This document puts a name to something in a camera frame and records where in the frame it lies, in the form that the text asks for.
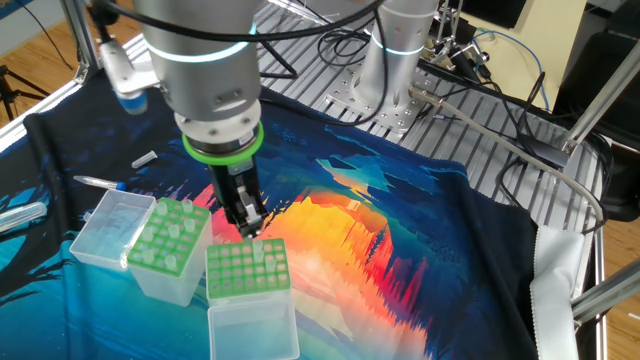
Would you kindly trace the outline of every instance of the mounting plate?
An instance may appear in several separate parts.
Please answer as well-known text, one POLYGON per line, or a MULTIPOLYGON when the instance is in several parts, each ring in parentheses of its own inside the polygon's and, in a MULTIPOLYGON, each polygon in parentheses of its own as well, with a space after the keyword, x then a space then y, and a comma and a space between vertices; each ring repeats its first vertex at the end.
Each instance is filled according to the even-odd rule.
MULTIPOLYGON (((354 74, 355 71, 350 67, 340 72, 338 77, 327 88, 326 97, 327 100, 333 101, 336 105, 366 117, 375 111, 378 104, 365 104, 351 93, 351 82, 353 81, 354 74)), ((426 75, 420 73, 413 75, 414 85, 425 87, 429 85, 429 83, 430 81, 427 80, 426 75)), ((424 105, 425 102, 413 99, 409 105, 404 108, 386 106, 380 110, 380 113, 378 113, 373 121, 395 133, 404 134, 409 131, 416 119, 416 115, 420 113, 424 105)))

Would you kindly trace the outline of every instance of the green ring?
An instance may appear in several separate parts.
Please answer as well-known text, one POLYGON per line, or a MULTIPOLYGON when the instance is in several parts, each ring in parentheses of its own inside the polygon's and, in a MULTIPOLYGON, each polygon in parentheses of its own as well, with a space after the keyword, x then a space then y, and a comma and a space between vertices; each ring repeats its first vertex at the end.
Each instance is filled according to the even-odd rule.
POLYGON ((200 161, 201 163, 213 166, 228 166, 241 163, 245 160, 249 160, 253 156, 253 154, 255 154, 258 149, 260 149, 263 141, 264 129, 262 128, 262 123, 258 122, 258 136, 256 137, 256 141, 254 141, 254 143, 251 144, 251 146, 249 146, 246 150, 230 156, 211 156, 204 155, 194 149, 193 146, 189 144, 187 136, 185 134, 182 134, 182 144, 184 145, 184 149, 187 150, 187 153, 189 153, 192 158, 200 161))

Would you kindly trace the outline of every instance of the white cloth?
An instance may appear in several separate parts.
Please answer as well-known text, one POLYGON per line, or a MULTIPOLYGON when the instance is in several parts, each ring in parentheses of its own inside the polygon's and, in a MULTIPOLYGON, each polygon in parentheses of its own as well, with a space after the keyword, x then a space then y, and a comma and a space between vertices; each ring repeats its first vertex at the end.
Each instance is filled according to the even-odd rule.
POLYGON ((538 229, 530 289, 540 360, 578 360, 571 294, 584 241, 575 232, 538 229))

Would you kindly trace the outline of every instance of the metal bracket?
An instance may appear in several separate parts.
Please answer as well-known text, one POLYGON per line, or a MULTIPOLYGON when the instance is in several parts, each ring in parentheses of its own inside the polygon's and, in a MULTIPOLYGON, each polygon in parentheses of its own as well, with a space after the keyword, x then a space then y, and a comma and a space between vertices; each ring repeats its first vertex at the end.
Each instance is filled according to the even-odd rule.
MULTIPOLYGON (((365 104, 351 92, 351 82, 354 74, 355 71, 349 67, 346 71, 340 72, 338 77, 327 88, 327 100, 366 117, 375 111, 378 104, 365 104)), ((424 87, 429 84, 429 80, 425 75, 415 73, 412 83, 415 86, 424 87)), ((425 102, 413 99, 404 108, 383 107, 373 121, 393 132, 403 134, 409 131, 416 120, 416 115, 420 113, 424 105, 425 102)))
POLYGON ((60 4, 78 50, 79 67, 73 81, 82 85, 100 71, 102 65, 93 45, 93 38, 84 13, 84 2, 82 0, 60 0, 60 4))

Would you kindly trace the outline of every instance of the plastic container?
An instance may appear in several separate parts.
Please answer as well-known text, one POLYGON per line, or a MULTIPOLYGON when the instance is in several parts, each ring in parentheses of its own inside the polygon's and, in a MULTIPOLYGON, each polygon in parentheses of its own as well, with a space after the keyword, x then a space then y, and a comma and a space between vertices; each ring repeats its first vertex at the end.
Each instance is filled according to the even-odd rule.
POLYGON ((291 296, 214 306, 207 315, 211 360, 289 360, 300 356, 291 296))
POLYGON ((209 210, 162 198, 129 253, 129 267, 146 296, 188 306, 212 243, 209 210))
POLYGON ((207 247, 209 306, 259 301, 291 292, 284 240, 207 247))
POLYGON ((152 196, 108 190, 69 251, 85 264, 125 271, 127 254, 155 203, 152 196))
POLYGON ((38 201, 0 214, 0 233, 47 215, 47 206, 38 201))

